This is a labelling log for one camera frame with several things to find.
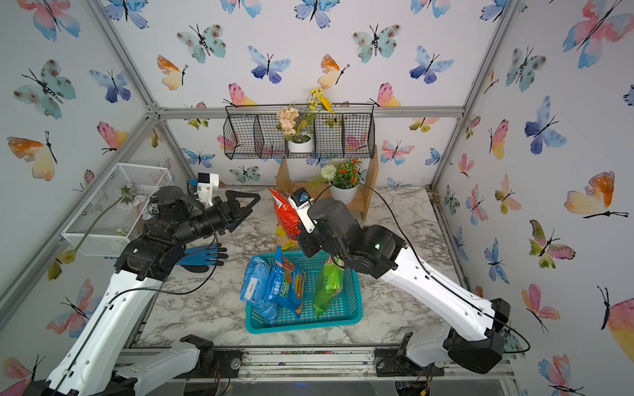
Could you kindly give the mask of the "red Lay's chips bag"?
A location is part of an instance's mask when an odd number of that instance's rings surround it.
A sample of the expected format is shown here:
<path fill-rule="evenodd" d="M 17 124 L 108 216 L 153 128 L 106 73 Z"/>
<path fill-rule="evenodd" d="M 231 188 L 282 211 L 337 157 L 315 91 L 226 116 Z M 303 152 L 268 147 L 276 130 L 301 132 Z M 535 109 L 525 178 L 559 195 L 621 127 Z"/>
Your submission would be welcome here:
<path fill-rule="evenodd" d="M 299 225 L 301 220 L 297 210 L 291 205 L 291 195 L 277 188 L 269 188 L 269 192 L 272 194 L 273 209 L 280 226 L 282 226 L 289 239 L 297 241 L 297 236 L 300 234 Z"/>

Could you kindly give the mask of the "dark blue chips bag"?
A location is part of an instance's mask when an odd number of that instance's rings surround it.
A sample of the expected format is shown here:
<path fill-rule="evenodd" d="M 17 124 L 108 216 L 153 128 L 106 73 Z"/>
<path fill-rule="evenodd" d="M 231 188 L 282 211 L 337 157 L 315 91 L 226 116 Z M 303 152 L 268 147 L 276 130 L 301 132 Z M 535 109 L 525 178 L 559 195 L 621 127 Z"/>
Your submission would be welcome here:
<path fill-rule="evenodd" d="M 271 267 L 261 257 L 253 256 L 244 272 L 240 299 L 260 314 L 266 323 L 277 322 L 277 305 L 267 299 Z"/>

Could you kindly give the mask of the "light blue lime chips bag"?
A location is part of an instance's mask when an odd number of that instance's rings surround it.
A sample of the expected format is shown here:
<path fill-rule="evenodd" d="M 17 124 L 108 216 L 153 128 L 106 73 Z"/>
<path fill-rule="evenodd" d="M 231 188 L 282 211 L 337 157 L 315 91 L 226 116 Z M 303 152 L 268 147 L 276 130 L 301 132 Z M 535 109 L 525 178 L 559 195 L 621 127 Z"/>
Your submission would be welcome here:
<path fill-rule="evenodd" d="M 284 257 L 282 247 L 277 246 L 265 300 L 292 311 L 299 318 L 303 310 L 305 283 L 305 271 Z"/>

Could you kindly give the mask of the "green Lay's chips bag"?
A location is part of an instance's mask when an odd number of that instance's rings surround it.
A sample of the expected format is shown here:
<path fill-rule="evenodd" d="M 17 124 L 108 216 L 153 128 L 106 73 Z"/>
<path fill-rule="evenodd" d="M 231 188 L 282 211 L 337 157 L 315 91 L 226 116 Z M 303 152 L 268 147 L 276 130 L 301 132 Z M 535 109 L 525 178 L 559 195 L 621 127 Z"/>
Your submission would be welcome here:
<path fill-rule="evenodd" d="M 313 302 L 317 318 L 325 313 L 332 301 L 343 290 L 343 277 L 344 270 L 340 267 L 339 260 L 332 256 L 328 257 L 320 271 Z"/>

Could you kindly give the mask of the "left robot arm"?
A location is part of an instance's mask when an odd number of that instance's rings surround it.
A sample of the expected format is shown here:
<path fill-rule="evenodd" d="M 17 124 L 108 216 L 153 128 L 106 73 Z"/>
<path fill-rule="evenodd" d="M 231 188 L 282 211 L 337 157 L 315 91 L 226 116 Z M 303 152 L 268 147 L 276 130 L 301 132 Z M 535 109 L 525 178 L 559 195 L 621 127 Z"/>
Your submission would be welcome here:
<path fill-rule="evenodd" d="M 168 351 L 117 368 L 117 359 L 146 306 L 163 292 L 163 284 L 188 244 L 233 232 L 252 213 L 260 196 L 226 191 L 210 206 L 178 186 L 164 186 L 149 199 L 150 219 L 143 232 L 124 248 L 106 293 L 79 339 L 44 380 L 31 382 L 26 395 L 146 395 L 178 376 L 214 366 L 214 347 L 187 336 Z"/>

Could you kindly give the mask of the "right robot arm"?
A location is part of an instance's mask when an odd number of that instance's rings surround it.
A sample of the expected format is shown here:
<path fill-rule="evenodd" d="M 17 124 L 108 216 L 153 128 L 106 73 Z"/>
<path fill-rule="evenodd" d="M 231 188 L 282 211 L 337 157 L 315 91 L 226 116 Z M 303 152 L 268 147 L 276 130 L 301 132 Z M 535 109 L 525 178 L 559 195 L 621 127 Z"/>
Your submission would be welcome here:
<path fill-rule="evenodd" d="M 403 237 L 381 225 L 360 226 L 348 207 L 327 197 L 310 198 L 305 189 L 289 199 L 297 212 L 298 243 L 307 257 L 328 253 L 335 264 L 384 281 L 412 295 L 443 324 L 404 338 L 405 358 L 419 367 L 454 362 L 486 374 L 505 354 L 503 327 L 510 305 L 464 289 L 427 264 Z"/>

